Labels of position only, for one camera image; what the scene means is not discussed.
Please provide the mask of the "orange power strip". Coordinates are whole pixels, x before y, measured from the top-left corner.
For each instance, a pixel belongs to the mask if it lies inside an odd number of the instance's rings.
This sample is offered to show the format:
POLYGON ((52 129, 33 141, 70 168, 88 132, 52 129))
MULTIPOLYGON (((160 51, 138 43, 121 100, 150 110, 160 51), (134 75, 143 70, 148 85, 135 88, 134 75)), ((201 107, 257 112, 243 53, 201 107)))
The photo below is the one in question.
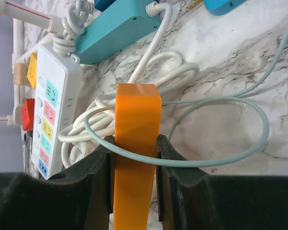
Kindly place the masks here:
MULTIPOLYGON (((115 145, 155 158, 161 107, 161 96, 155 85, 120 83, 116 94, 115 145)), ((154 165, 116 156, 115 230, 147 228, 154 174, 154 165)))

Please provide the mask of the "yellow cube socket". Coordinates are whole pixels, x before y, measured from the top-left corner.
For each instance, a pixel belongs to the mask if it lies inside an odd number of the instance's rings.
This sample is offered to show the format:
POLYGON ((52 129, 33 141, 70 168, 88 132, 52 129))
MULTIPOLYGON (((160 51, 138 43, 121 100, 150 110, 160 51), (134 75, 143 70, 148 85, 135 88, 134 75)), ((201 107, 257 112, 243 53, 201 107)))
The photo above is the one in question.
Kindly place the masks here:
POLYGON ((33 89, 36 88, 37 53, 32 53, 29 60, 27 79, 33 89))

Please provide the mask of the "dark blue cube socket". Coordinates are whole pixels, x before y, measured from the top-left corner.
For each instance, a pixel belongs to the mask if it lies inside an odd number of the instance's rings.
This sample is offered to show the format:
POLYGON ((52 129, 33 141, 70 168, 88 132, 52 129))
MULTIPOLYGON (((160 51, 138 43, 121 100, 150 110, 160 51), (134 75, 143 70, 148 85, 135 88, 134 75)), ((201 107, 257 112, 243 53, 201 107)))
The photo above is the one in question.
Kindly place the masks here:
POLYGON ((97 10, 103 12, 116 0, 94 0, 94 6, 97 10))

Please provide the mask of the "light blue plug adapter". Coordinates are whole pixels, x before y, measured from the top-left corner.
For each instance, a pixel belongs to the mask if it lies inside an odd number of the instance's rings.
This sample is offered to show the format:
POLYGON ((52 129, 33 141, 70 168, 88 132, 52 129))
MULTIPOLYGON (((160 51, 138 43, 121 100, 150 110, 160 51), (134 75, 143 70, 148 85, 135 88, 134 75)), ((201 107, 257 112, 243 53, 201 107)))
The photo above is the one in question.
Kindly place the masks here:
POLYGON ((214 16, 222 16, 240 6, 246 0, 203 0, 204 6, 214 16))

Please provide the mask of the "red cube socket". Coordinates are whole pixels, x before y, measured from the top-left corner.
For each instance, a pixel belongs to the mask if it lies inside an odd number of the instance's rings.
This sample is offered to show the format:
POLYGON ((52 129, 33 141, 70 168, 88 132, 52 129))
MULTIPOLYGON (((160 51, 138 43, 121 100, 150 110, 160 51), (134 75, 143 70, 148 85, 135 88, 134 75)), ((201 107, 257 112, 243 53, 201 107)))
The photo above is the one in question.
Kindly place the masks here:
POLYGON ((33 131, 35 99, 28 98, 21 108, 21 122, 24 131, 33 131))

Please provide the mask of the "teal USB power strip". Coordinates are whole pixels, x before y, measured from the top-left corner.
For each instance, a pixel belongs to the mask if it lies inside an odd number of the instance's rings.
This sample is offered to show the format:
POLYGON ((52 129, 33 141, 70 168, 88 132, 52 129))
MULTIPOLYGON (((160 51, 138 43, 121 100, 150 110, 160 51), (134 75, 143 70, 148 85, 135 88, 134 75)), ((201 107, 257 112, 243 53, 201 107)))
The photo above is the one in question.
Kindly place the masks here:
POLYGON ((159 16, 149 16, 146 6, 154 0, 116 0, 78 36, 74 54, 81 64, 98 64, 160 26, 159 16))

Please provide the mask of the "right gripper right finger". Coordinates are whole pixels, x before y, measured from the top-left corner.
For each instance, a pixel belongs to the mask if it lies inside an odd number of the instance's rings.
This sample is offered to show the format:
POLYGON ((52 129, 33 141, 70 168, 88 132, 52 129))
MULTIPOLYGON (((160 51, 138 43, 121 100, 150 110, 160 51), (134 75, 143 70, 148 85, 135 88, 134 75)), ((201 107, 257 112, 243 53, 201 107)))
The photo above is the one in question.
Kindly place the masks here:
POLYGON ((288 176, 156 167, 165 230, 288 230, 288 176))

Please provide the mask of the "white long power strip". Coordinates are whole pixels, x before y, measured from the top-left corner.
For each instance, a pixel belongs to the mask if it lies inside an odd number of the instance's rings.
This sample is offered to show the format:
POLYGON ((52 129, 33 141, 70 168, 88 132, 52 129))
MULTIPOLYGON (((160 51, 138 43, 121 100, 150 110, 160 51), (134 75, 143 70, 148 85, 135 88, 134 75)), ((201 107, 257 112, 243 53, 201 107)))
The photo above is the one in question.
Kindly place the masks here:
POLYGON ((51 44, 37 51, 32 163, 46 180, 63 168, 58 134, 73 122, 83 76, 79 62, 51 44))

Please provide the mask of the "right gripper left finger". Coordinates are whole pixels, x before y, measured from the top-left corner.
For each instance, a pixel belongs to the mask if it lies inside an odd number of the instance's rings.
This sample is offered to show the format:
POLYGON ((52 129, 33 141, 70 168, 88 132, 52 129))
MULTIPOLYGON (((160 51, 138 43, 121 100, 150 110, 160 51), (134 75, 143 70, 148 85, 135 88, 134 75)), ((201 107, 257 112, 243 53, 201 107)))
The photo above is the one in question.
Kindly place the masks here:
POLYGON ((107 230, 113 211, 111 166, 111 151, 98 146, 48 180, 0 173, 0 230, 107 230))

